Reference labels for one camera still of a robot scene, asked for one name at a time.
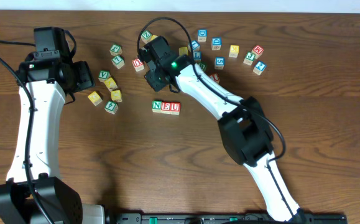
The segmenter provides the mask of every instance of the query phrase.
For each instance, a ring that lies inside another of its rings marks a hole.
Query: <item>alphabet cube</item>
[[[193,59],[196,63],[199,63],[202,60],[202,53],[201,52],[194,52]]]
[[[161,113],[162,112],[162,102],[159,100],[154,100],[152,102],[152,111],[155,113]]]
[[[170,114],[170,103],[162,102],[161,113]]]
[[[100,102],[103,101],[103,99],[101,99],[101,97],[99,96],[99,94],[96,91],[92,92],[87,97],[94,104],[94,106],[97,106]]]
[[[152,39],[152,34],[148,30],[145,30],[141,34],[141,40],[144,41],[144,43],[148,44],[148,42],[150,42],[151,39]]]
[[[113,80],[112,77],[110,77],[109,79],[104,81],[106,87],[112,91],[118,88],[118,85],[116,84],[116,82]]]
[[[256,59],[256,55],[252,52],[248,52],[243,60],[243,63],[246,65],[252,65],[254,59]]]
[[[216,57],[215,69],[224,69],[225,59],[223,57]]]
[[[252,53],[254,53],[256,55],[256,59],[258,59],[262,53],[263,53],[264,49],[260,46],[255,46],[252,50]]]
[[[117,69],[120,69],[124,65],[124,60],[122,57],[116,56],[112,59],[112,63]]]
[[[256,66],[254,67],[253,69],[253,72],[258,74],[258,75],[261,75],[261,73],[264,71],[264,69],[267,67],[266,64],[262,63],[262,62],[258,62],[256,64]]]
[[[170,103],[170,114],[180,115],[180,103]]]
[[[198,41],[206,42],[206,39],[207,39],[207,30],[206,29],[198,30]]]
[[[202,71],[206,71],[207,65],[200,62],[199,67],[202,69]]]
[[[118,111],[118,104],[117,103],[114,103],[112,101],[108,101],[108,103],[105,105],[105,110],[108,112],[108,113],[111,113],[111,114],[115,114],[117,111]]]
[[[214,81],[216,82],[217,84],[219,83],[219,78],[218,78],[218,74],[217,73],[214,73],[212,75],[209,75],[209,77]]]
[[[191,45],[189,45],[189,44],[188,44],[188,50],[191,52]],[[192,41],[192,50],[193,50],[194,52],[200,50],[200,45],[199,45],[199,43],[198,43],[196,40],[193,40],[193,41]]]
[[[122,102],[122,93],[120,92],[120,90],[113,90],[111,92],[111,98],[113,102]]]
[[[111,55],[113,55],[113,56],[121,55],[123,53],[122,47],[119,46],[118,44],[113,44],[110,52],[111,52]]]
[[[229,47],[229,57],[238,57],[239,54],[239,46],[238,45],[231,45]]]
[[[188,55],[188,49],[187,49],[187,47],[180,47],[180,48],[178,49],[178,54],[179,54],[180,56],[183,55],[183,54]]]
[[[150,38],[150,41],[153,41],[157,36],[154,34],[152,35],[152,37]]]
[[[221,49],[221,38],[220,37],[213,37],[211,39],[211,49],[212,50]]]
[[[136,72],[139,72],[144,69],[144,64],[138,58],[132,60],[131,62],[134,69],[136,69]]]
[[[100,82],[105,82],[109,77],[111,77],[111,74],[107,70],[101,70],[99,71],[98,80]]]

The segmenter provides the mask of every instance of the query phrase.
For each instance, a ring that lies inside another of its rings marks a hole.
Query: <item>white backdrop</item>
[[[360,13],[360,0],[0,0],[0,9]]]

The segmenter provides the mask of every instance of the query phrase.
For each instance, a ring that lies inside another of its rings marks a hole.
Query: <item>cable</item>
[[[14,42],[14,41],[6,41],[6,40],[0,40],[0,44],[14,44],[14,45],[26,45],[26,46],[36,47],[35,44],[31,44],[31,43]]]
[[[26,86],[21,82],[15,71],[3,60],[0,58],[0,63],[5,66],[6,69],[9,70],[9,72],[14,76],[14,78],[17,80],[19,86],[25,91],[26,97],[28,97],[29,100],[29,122],[28,122],[28,129],[26,133],[26,140],[25,140],[25,158],[24,158],[24,165],[25,165],[25,173],[26,173],[26,179],[27,184],[30,190],[30,193],[32,194],[35,203],[39,210],[42,212],[43,216],[46,218],[46,220],[50,224],[54,224],[54,221],[50,217],[50,215],[46,212],[44,206],[42,205],[42,202],[40,201],[39,195],[36,194],[35,188],[33,186],[32,180],[30,178],[30,161],[29,161],[29,154],[30,154],[30,135],[32,134],[32,127],[33,127],[33,118],[34,118],[34,112],[35,112],[35,105],[32,96],[29,93],[29,90],[26,88]]]
[[[151,25],[152,23],[154,23],[154,22],[156,22],[156,21],[159,21],[159,20],[168,20],[168,21],[172,21],[172,22],[175,22],[176,24],[178,24],[178,25],[184,30],[185,34],[186,34],[187,37],[188,37],[188,42],[189,42],[190,46],[192,46],[191,37],[190,37],[188,31],[186,30],[186,28],[185,28],[180,22],[178,22],[177,20],[172,19],[172,18],[170,18],[170,17],[158,17],[158,18],[155,18],[155,19],[152,19],[151,21],[149,21],[149,22],[144,26],[144,28],[142,28],[140,34],[138,35],[138,39],[137,39],[137,52],[138,52],[138,55],[141,55],[141,52],[140,52],[140,39],[141,39],[142,33],[147,29],[147,27],[148,27],[149,25]],[[270,165],[269,165],[270,162],[275,161],[275,160],[277,160],[277,159],[280,159],[280,158],[283,157],[284,154],[286,153],[286,142],[285,142],[284,136],[283,136],[282,133],[279,131],[279,129],[276,127],[276,125],[273,124],[273,122],[271,122],[271,121],[270,121],[268,118],[266,118],[265,116],[261,115],[259,112],[255,111],[255,110],[253,110],[253,109],[251,109],[251,108],[249,108],[249,107],[247,107],[247,106],[241,105],[241,104],[239,104],[238,102],[234,102],[234,101],[229,100],[227,96],[221,95],[221,94],[218,93],[218,91],[216,91],[213,87],[209,86],[209,85],[204,81],[204,79],[201,78],[201,75],[198,74],[198,72],[196,71],[195,59],[193,58],[193,49],[192,49],[192,47],[190,47],[190,50],[191,50],[191,55],[192,55],[192,68],[193,68],[193,72],[195,73],[195,75],[196,75],[196,77],[198,78],[198,80],[199,80],[200,82],[202,82],[202,84],[203,84],[207,89],[209,89],[210,91],[212,91],[215,95],[217,95],[218,97],[220,97],[220,98],[221,98],[222,100],[224,100],[225,102],[230,103],[230,104],[232,104],[232,105],[234,105],[234,106],[238,106],[238,107],[240,107],[240,108],[242,108],[242,109],[250,112],[250,114],[260,117],[260,118],[263,119],[265,122],[267,122],[267,123],[269,124],[269,126],[271,126],[271,128],[277,133],[277,135],[278,135],[278,137],[279,137],[279,139],[280,139],[280,142],[282,143],[282,152],[281,152],[278,156],[275,156],[274,158],[269,159],[269,160],[267,161],[267,168],[268,168],[268,170],[269,170],[269,172],[270,172],[270,174],[271,174],[271,176],[272,176],[272,178],[273,178],[273,180],[274,180],[274,182],[275,182],[275,184],[276,184],[276,186],[277,186],[277,188],[278,188],[278,191],[279,191],[279,193],[280,193],[280,195],[281,195],[281,197],[282,197],[282,200],[285,202],[287,208],[289,209],[290,214],[292,214],[292,217],[293,217],[294,214],[293,214],[292,210],[290,209],[290,207],[289,207],[289,205],[288,205],[288,203],[287,203],[287,201],[286,201],[286,198],[284,197],[284,195],[283,195],[283,193],[282,193],[282,191],[281,191],[281,189],[280,189],[280,187],[279,187],[279,185],[278,185],[278,183],[277,183],[277,180],[276,180],[276,178],[274,177],[274,174],[273,174],[272,171],[271,171],[271,167],[270,167]]]

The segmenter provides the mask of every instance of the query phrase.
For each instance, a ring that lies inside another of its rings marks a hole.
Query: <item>letter on block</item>
[[[223,57],[216,57],[215,69],[224,69],[225,59]]]
[[[101,70],[99,71],[98,80],[100,82],[105,82],[109,77],[111,77],[111,74],[107,70]]]
[[[144,43],[148,44],[148,42],[150,42],[151,39],[152,39],[152,34],[148,30],[145,30],[141,34],[141,40],[144,41]]]
[[[191,46],[188,44],[188,50],[191,52]],[[200,50],[200,45],[199,43],[196,41],[196,40],[193,40],[192,41],[192,50],[194,52],[197,52]]]
[[[181,56],[181,55],[183,55],[183,54],[188,55],[188,49],[187,49],[186,47],[180,47],[180,48],[178,49],[178,54],[179,54],[179,56]]]
[[[170,114],[180,115],[180,103],[171,103],[170,104]]]
[[[110,52],[111,52],[111,55],[113,55],[113,56],[121,55],[123,53],[122,47],[119,46],[118,44],[113,44]]]
[[[161,113],[170,113],[170,103],[163,102],[162,103],[162,111]]]
[[[194,52],[193,53],[193,59],[195,60],[196,63],[200,63],[200,61],[202,60],[202,53],[201,52]]]
[[[229,47],[229,57],[238,57],[239,54],[239,46],[238,45],[231,45]]]
[[[111,92],[111,98],[113,102],[122,102],[122,93],[120,92],[120,90],[113,90]]]
[[[117,69],[120,69],[124,65],[124,60],[122,57],[116,56],[112,59],[112,63]]]
[[[154,100],[152,102],[152,111],[155,113],[161,113],[162,112],[162,102],[159,100]]]
[[[103,101],[103,99],[101,99],[101,97],[99,96],[99,94],[96,91],[92,92],[87,97],[94,104],[94,106],[97,106],[100,102]]]
[[[118,104],[110,100],[105,105],[105,110],[111,114],[115,114],[118,111],[118,108],[119,108]]]
[[[221,49],[221,38],[220,37],[213,37],[211,39],[211,49],[212,50]]]
[[[207,65],[200,62],[199,67],[202,69],[202,71],[206,71]]]
[[[134,69],[136,69],[136,72],[139,72],[144,69],[144,64],[138,59],[134,59],[132,62],[132,66],[134,66]]]
[[[206,42],[206,39],[207,39],[207,30],[206,29],[198,30],[198,41]]]
[[[256,55],[256,59],[257,59],[262,55],[263,51],[264,49],[257,45],[253,48],[252,53]]]
[[[266,64],[262,63],[262,62],[258,62],[257,65],[254,67],[253,72],[261,75],[261,73],[264,71],[264,69],[267,67]]]
[[[113,80],[113,78],[109,78],[107,80],[104,81],[106,87],[112,91],[118,88],[118,85],[116,84],[116,82]]]
[[[219,78],[218,78],[218,74],[217,73],[214,73],[212,75],[209,75],[209,77],[214,81],[216,82],[217,84],[219,83]]]
[[[254,53],[248,52],[243,60],[243,63],[246,65],[252,65],[254,59],[256,59],[256,55]]]

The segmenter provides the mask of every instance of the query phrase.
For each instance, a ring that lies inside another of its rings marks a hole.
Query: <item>wooden table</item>
[[[215,57],[228,58],[229,45],[240,45],[238,58],[218,72],[220,85],[257,98],[283,132],[288,152],[278,164],[294,199],[304,209],[345,213],[360,223],[360,15],[352,14],[0,11],[0,39],[34,42],[33,28],[62,27],[78,43],[75,60],[90,65],[97,86],[64,106],[59,140],[62,179],[82,201],[146,213],[265,209],[251,175],[223,149],[214,117],[185,94],[154,93],[145,70],[134,71],[137,35],[158,16],[178,19],[193,38],[208,29],[201,43],[207,74]],[[187,45],[171,22],[149,30],[174,49]],[[220,51],[211,50],[212,37],[223,39]],[[113,43],[123,47],[120,70],[111,63]],[[261,76],[242,64],[256,44],[265,48]],[[0,56],[14,68],[33,50],[0,44]],[[116,115],[86,97],[99,90],[107,102],[101,69],[123,92]],[[181,102],[181,115],[152,113],[154,99]],[[0,64],[0,184],[14,156],[19,115],[18,87]],[[274,145],[279,153],[277,139]]]

